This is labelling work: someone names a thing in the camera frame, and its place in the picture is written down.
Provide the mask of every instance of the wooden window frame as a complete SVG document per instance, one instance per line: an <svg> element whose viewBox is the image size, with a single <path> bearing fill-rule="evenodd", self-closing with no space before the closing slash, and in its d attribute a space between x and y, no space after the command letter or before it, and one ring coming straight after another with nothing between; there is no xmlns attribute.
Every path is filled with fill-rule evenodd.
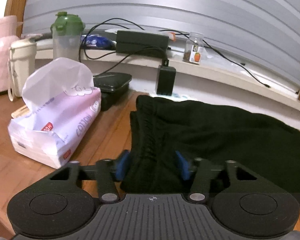
<svg viewBox="0 0 300 240"><path fill-rule="evenodd" d="M23 22L23 15L25 13L25 6L27 0L7 0L7 5L4 11L4 16L16 15L18 22ZM22 27L17 28L17 36L20 38L22 34Z"/></svg>

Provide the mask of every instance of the wooden table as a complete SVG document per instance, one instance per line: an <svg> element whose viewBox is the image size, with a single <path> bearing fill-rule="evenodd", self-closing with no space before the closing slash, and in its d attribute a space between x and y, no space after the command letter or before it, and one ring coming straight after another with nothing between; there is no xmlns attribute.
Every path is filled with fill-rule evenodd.
<svg viewBox="0 0 300 240"><path fill-rule="evenodd" d="M139 94L129 91L119 103L101 112L71 159L80 161L81 165L91 165L99 159L116 158L123 149L130 149L129 114L135 110ZM6 213L9 200L54 170L15 152L12 147L7 126L11 113L23 105L22 99L10 102L7 95L0 96L0 222L11 232L13 230ZM85 181L83 189L97 196L94 181ZM295 229L300 231L300 219Z"/></svg>

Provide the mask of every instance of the black power adapter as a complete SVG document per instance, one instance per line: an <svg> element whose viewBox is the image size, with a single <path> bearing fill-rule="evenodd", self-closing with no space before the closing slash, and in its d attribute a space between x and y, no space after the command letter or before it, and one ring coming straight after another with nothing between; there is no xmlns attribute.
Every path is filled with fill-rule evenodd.
<svg viewBox="0 0 300 240"><path fill-rule="evenodd" d="M116 37L117 53L139 54L149 57L162 58L162 53L157 49L146 49L157 47L166 51L169 37L164 33L143 31L143 30L118 30Z"/></svg>
<svg viewBox="0 0 300 240"><path fill-rule="evenodd" d="M157 95L171 96L176 77L176 69L170 66L159 66L156 82Z"/></svg>

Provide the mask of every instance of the metal screw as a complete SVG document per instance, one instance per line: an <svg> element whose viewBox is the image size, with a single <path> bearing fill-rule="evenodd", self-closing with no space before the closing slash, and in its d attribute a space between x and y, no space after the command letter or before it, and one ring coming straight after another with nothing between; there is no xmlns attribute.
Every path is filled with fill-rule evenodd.
<svg viewBox="0 0 300 240"><path fill-rule="evenodd" d="M117 199L117 195L113 193L103 194L101 197L104 201L115 201Z"/></svg>
<svg viewBox="0 0 300 240"><path fill-rule="evenodd" d="M194 201L202 201L206 198L205 195L201 194L201 193L192 193L190 195L190 199L194 200Z"/></svg>

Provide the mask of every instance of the orange sticker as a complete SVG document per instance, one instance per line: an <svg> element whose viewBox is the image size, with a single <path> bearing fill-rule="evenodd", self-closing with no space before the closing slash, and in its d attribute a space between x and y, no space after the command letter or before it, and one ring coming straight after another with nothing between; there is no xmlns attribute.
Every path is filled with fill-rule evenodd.
<svg viewBox="0 0 300 240"><path fill-rule="evenodd" d="M176 41L176 34L175 33L170 33L172 36L169 36L169 38L173 41Z"/></svg>
<svg viewBox="0 0 300 240"><path fill-rule="evenodd" d="M63 159L66 160L66 159L69 157L70 154L71 154L71 150L69 149L69 150L67 150L67 151L64 153Z"/></svg>
<svg viewBox="0 0 300 240"><path fill-rule="evenodd" d="M41 130L42 131L46 131L46 132L49 132L53 129L53 125L52 123L48 122Z"/></svg>

